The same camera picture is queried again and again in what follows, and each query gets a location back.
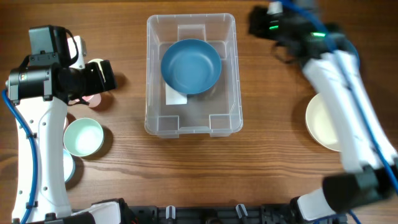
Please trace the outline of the mint green bowl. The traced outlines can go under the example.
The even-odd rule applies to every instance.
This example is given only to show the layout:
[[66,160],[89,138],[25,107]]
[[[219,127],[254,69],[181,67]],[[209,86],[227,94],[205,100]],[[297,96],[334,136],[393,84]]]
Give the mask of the mint green bowl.
[[73,156],[86,157],[100,150],[104,143],[104,130],[91,118],[76,119],[63,135],[65,149]]

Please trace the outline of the cream cup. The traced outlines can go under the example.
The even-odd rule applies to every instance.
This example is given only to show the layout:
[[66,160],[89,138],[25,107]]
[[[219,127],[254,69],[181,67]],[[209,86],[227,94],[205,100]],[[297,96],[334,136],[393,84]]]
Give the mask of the cream cup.
[[90,60],[88,63],[94,62],[94,63],[97,63],[99,66],[101,66],[102,61],[103,61],[103,59],[95,58],[95,59]]

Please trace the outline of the pale pink bowl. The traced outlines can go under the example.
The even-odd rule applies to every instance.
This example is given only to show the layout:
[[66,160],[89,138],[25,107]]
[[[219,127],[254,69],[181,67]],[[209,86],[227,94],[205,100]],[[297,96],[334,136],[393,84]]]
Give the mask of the pale pink bowl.
[[69,125],[69,121],[68,121],[68,118],[66,117],[65,120],[64,120],[64,125],[63,125],[63,130],[64,131],[67,129],[68,125]]

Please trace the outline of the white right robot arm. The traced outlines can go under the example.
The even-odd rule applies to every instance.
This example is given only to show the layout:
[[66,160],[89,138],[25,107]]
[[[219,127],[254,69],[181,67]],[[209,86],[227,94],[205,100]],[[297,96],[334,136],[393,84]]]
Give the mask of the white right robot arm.
[[366,93],[355,47],[335,23],[322,23],[313,2],[272,1],[249,14],[249,33],[273,40],[301,66],[321,94],[340,145],[344,171],[295,197],[291,223],[319,223],[397,193],[397,151],[381,128]]

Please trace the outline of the cream white plate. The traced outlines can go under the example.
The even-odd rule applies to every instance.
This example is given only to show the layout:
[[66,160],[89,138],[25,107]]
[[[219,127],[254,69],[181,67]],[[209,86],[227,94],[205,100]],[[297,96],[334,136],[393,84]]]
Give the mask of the cream white plate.
[[305,124],[309,134],[317,143],[329,150],[340,152],[332,120],[319,93],[307,105]]

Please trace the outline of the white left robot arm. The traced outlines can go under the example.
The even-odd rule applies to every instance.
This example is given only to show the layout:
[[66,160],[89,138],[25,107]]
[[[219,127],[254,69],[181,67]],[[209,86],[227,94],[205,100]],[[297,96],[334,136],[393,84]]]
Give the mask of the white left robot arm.
[[58,62],[11,70],[2,97],[18,128],[18,184],[13,223],[122,223],[123,200],[72,212],[63,179],[63,125],[70,101],[116,88],[109,61],[83,69]]

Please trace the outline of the pink cup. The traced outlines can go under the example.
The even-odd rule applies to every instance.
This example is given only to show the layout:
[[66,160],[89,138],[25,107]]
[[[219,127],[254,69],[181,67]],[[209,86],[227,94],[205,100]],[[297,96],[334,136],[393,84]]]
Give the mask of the pink cup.
[[68,106],[73,105],[86,105],[89,108],[95,108],[101,103],[101,95],[95,94],[90,96],[82,96],[81,98],[77,98],[73,101],[68,102]]

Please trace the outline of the light blue bowl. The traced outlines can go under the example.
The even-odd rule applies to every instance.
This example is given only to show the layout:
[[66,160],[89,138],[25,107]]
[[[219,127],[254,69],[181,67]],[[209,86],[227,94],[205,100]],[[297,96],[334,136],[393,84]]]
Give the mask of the light blue bowl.
[[65,183],[73,177],[74,173],[75,161],[72,155],[66,149],[63,149],[63,174]]

